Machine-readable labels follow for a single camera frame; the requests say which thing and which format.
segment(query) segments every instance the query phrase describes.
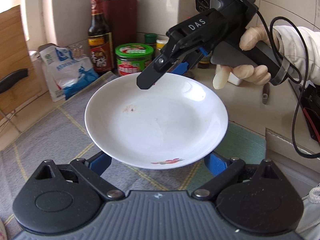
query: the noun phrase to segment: plate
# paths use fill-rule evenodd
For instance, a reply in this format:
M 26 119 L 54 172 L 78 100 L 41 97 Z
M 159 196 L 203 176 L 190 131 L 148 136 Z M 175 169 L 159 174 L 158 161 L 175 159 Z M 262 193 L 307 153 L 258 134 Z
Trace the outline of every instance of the plate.
M 131 166 L 165 170 L 194 163 L 218 146 L 228 114 L 212 90 L 171 73 L 141 90 L 138 75 L 105 84 L 87 105 L 85 125 L 102 151 Z

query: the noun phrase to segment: white cord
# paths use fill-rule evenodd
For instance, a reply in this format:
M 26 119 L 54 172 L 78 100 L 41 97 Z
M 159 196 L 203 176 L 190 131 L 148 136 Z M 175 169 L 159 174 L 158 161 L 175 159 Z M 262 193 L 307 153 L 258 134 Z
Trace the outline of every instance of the white cord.
M 309 201 L 313 204 L 320 204 L 320 184 L 310 191 Z

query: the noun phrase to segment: gray mat with yellow lines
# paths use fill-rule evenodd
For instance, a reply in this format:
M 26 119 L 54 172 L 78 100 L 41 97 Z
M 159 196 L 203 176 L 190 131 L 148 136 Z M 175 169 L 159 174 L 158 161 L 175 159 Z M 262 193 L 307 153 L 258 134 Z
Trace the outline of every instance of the gray mat with yellow lines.
M 0 152 L 0 219 L 5 224 L 8 239 L 20 231 L 12 214 L 12 202 L 41 161 L 53 159 L 56 164 L 65 164 L 79 157 L 90 158 L 99 152 L 85 129 L 84 111 L 94 92 L 115 78 L 112 73 L 106 73 Z M 227 158 L 239 156 L 248 163 L 259 163 L 264 158 L 265 141 L 230 124 L 216 151 Z M 102 177 L 127 193 L 133 189 L 192 191 L 210 180 L 212 175 L 202 160 L 164 171 L 138 169 L 112 161 Z

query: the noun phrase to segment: screw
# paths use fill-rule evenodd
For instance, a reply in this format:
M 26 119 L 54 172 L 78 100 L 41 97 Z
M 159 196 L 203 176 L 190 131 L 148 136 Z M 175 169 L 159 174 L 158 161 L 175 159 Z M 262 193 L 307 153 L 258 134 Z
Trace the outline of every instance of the screw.
M 210 195 L 210 191 L 207 189 L 197 189 L 196 191 L 194 191 L 194 194 L 197 197 L 208 197 Z
M 120 198 L 123 196 L 123 192 L 119 189 L 113 189 L 107 192 L 107 196 L 109 198 Z

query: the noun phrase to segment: wooden cutting board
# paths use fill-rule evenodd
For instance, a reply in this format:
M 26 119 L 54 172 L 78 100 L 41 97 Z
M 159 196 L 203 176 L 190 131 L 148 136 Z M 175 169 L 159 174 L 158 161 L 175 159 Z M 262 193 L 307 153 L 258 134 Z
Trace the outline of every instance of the wooden cutting board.
M 0 94 L 0 110 L 5 114 L 9 114 L 41 91 L 29 57 L 18 5 L 0 13 L 0 80 L 22 68 L 29 69 L 29 76 Z

